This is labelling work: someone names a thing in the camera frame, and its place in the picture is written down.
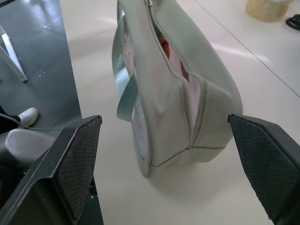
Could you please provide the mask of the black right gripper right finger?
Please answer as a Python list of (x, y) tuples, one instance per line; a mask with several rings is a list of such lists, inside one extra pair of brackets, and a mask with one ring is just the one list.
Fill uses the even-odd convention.
[(230, 114), (244, 173), (274, 225), (300, 225), (300, 145), (279, 125)]

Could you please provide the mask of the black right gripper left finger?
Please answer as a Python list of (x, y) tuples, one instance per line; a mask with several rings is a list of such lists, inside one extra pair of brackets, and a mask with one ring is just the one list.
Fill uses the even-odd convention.
[(94, 180), (100, 115), (63, 128), (0, 210), (0, 225), (103, 225)]

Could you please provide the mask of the green zippered pouch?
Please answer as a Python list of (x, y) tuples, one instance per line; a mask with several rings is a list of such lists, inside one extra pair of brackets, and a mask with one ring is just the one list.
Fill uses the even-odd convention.
[(117, 0), (112, 70), (143, 177), (209, 162), (231, 140), (227, 116), (243, 112), (240, 93), (176, 0)]

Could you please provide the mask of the silver robot body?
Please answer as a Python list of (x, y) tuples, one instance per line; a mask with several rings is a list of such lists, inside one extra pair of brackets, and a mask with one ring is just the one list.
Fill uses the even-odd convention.
[(0, 134), (0, 164), (29, 168), (55, 140), (46, 133), (20, 128)]

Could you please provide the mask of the white shoe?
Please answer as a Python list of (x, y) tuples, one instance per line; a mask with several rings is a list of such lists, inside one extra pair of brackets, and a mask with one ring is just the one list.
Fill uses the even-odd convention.
[(18, 118), (20, 119), (20, 123), (22, 125), (25, 125), (27, 127), (30, 127), (35, 123), (35, 121), (38, 118), (38, 111), (36, 108), (31, 107), (24, 112), (20, 113), (18, 115)]

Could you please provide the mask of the white table leg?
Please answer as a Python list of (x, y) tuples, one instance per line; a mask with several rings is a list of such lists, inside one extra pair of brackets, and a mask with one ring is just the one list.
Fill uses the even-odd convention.
[(4, 31), (0, 25), (0, 38), (3, 40), (6, 50), (0, 45), (0, 58), (10, 67), (10, 69), (16, 74), (16, 76), (21, 80), (21, 82), (26, 82), (28, 80), (27, 76), (21, 67), (18, 57), (10, 41), (10, 37)]

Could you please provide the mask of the woven straw basket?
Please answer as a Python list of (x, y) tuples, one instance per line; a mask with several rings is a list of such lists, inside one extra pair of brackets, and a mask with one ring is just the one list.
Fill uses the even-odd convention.
[(295, 0), (248, 0), (245, 12), (261, 22), (274, 23), (284, 18)]

